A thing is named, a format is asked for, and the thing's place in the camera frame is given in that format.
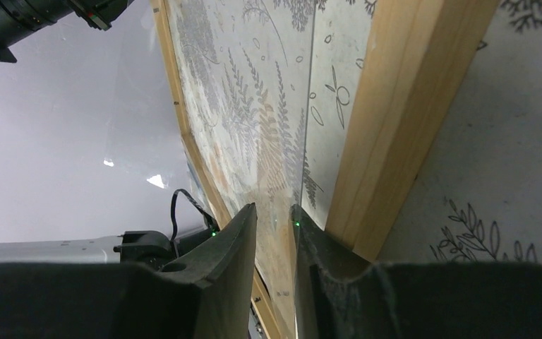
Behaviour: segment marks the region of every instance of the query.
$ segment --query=wooden strip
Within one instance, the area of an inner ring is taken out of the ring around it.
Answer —
[[[378,4],[325,230],[372,261],[498,0]]]
[[[174,98],[176,116],[188,161],[191,162],[193,169],[196,171],[196,176],[202,185],[211,209],[213,209],[212,212],[215,219],[217,219],[219,226],[223,228],[231,220],[231,215],[229,214],[229,210],[227,209],[215,182],[212,180],[210,171],[203,161],[203,157],[200,154],[200,150],[198,149],[190,128],[188,113],[186,112],[186,103],[183,98],[183,90],[181,89],[181,79],[179,76],[174,44],[171,39],[167,1],[151,0],[150,4],[155,15],[155,25],[157,27],[157,34],[159,35],[159,43],[161,44],[167,80],[169,81],[169,87],[171,88],[171,95]],[[283,338],[279,331],[275,314],[272,310],[271,299],[256,269],[253,275],[251,302],[253,303],[267,338]]]

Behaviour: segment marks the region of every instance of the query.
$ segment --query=black cable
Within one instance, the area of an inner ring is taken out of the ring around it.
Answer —
[[[178,231],[177,221],[176,221],[176,204],[177,204],[177,196],[178,196],[178,193],[180,192],[183,193],[184,196],[188,199],[188,201],[192,203],[192,206],[196,207],[196,209],[200,212],[200,214],[202,214],[203,217],[205,217],[206,222],[207,222],[207,227],[214,232],[218,232],[219,225],[217,224],[217,221],[209,213],[207,213],[207,211],[204,208],[202,208],[198,204],[198,202],[194,200],[194,198],[192,198],[192,196],[187,192],[187,190],[177,189],[171,198],[171,209],[169,211],[171,214],[171,224],[174,227],[174,231],[171,234],[171,241],[174,241],[176,239],[177,231]]]

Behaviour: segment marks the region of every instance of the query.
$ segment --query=wooden frame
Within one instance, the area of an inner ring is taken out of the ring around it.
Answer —
[[[155,25],[159,42],[161,44],[161,52],[165,71],[167,72],[167,80],[171,88],[171,95],[174,98],[174,106],[178,119],[181,138],[188,161],[192,164],[200,184],[202,185],[204,194],[209,201],[213,215],[217,219],[219,226],[223,228],[231,220],[231,216],[215,182],[212,180],[212,175],[205,166],[200,150],[196,145],[194,135],[192,134],[190,124],[188,123],[188,114],[181,89],[181,79],[179,76],[178,64],[176,60],[173,40],[171,38],[171,30],[169,27],[169,11],[166,0],[151,0],[152,11],[155,16]],[[255,269],[253,276],[253,290],[251,302],[257,313],[259,321],[267,338],[284,338],[279,331],[279,326],[273,312],[271,298],[263,281],[260,278],[258,271]]]
[[[325,228],[367,260],[379,254],[498,2],[380,1]]]

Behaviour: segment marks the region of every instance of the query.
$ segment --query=light brown wood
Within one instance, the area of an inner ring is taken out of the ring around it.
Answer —
[[[223,228],[231,220],[231,215],[228,208],[225,206],[215,181],[212,179],[213,175],[203,161],[203,157],[196,145],[194,135],[190,128],[188,114],[186,112],[186,103],[181,89],[181,79],[179,76],[174,44],[171,38],[167,2],[165,0],[151,0],[150,3],[155,15],[155,25],[157,27],[157,34],[159,35],[163,62],[165,64],[165,71],[167,72],[169,87],[171,88],[171,95],[174,98],[176,116],[186,155],[188,161],[196,171],[196,176],[209,201],[215,219],[217,219],[219,226]],[[253,274],[251,301],[267,338],[284,338],[279,331],[269,294],[256,269]]]
[[[379,254],[497,5],[378,4],[325,228],[367,260]]]

